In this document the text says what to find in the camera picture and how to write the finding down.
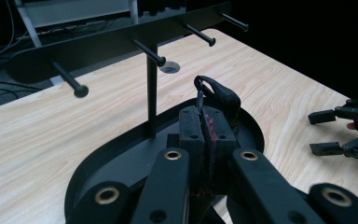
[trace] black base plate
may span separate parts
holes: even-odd
[[[93,186],[105,181],[126,185],[130,191],[138,189],[147,178],[158,153],[167,147],[167,137],[179,133],[179,111],[195,105],[196,99],[185,101],[157,116],[157,133],[149,138],[145,122],[111,140],[92,152],[76,168],[65,195],[65,217]],[[217,109],[219,105],[204,98],[204,105]],[[238,141],[242,148],[264,151],[264,136],[257,122],[241,108]]]

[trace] black strap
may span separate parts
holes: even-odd
[[[212,91],[207,86],[202,85],[202,81],[208,83],[212,87]],[[218,103],[220,103],[231,129],[237,128],[239,121],[238,116],[241,108],[240,97],[234,91],[221,85],[210,77],[197,76],[194,79],[194,85],[197,90],[202,91],[206,97],[215,99]]]

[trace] round hole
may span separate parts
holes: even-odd
[[[156,210],[150,213],[149,218],[154,223],[161,223],[167,218],[167,214],[162,210]]]
[[[246,159],[247,161],[255,161],[258,159],[258,156],[256,154],[254,154],[253,152],[250,151],[243,151],[241,153],[241,157],[243,159]]]
[[[327,201],[341,207],[351,206],[351,199],[341,190],[325,188],[322,190],[322,195]]]
[[[296,224],[307,223],[307,220],[305,219],[305,217],[303,215],[299,214],[298,212],[290,211],[287,214],[287,216],[289,217],[289,219],[292,223],[296,223]]]
[[[182,153],[178,151],[169,151],[165,153],[165,158],[170,161],[179,160],[182,157]]]
[[[113,203],[119,195],[119,191],[117,188],[109,187],[98,190],[95,194],[95,202],[98,204],[109,204]]]
[[[175,62],[166,62],[163,66],[159,68],[159,70],[166,74],[174,74],[179,72],[180,65],[179,63]]]

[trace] wooden table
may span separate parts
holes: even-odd
[[[188,36],[159,48],[180,64],[158,72],[158,113],[196,97],[193,79],[212,77],[234,90],[263,131],[265,155],[294,187],[330,182],[358,196],[358,161],[316,157],[309,143],[346,143],[347,120],[310,125],[311,112],[347,97],[216,30],[215,46]],[[68,182],[92,151],[147,120],[146,56],[139,54],[77,79],[89,95],[54,86],[0,106],[0,223],[64,223]]]

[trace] black peg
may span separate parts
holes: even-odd
[[[202,32],[200,32],[199,30],[197,30],[196,28],[190,26],[189,24],[185,24],[184,27],[190,31],[191,33],[193,33],[194,35],[197,35],[199,38],[205,40],[206,42],[208,42],[209,47],[213,46],[216,43],[216,39],[215,38],[210,38],[209,36],[203,34]]]
[[[147,46],[145,46],[144,44],[142,44],[141,42],[139,42],[138,40],[134,39],[133,43],[139,48],[141,49],[145,54],[147,54],[147,56],[152,59],[154,62],[156,62],[158,67],[163,66],[167,60],[165,59],[165,57],[159,57],[157,55],[157,53],[155,53],[153,50],[149,49]]]
[[[63,67],[54,60],[50,60],[51,66],[53,66],[60,74],[60,76],[68,82],[68,84],[74,89],[74,95],[76,97],[85,97],[89,94],[89,88],[87,86],[81,86]]]
[[[220,16],[221,16],[223,19],[225,19],[226,21],[229,21],[229,22],[233,23],[234,25],[239,26],[240,28],[243,29],[244,32],[246,32],[246,31],[249,30],[249,25],[248,25],[248,24],[245,24],[245,23],[243,23],[243,22],[241,22],[241,21],[237,21],[237,20],[235,20],[234,18],[228,16],[228,15],[225,14],[225,13],[220,13]]]

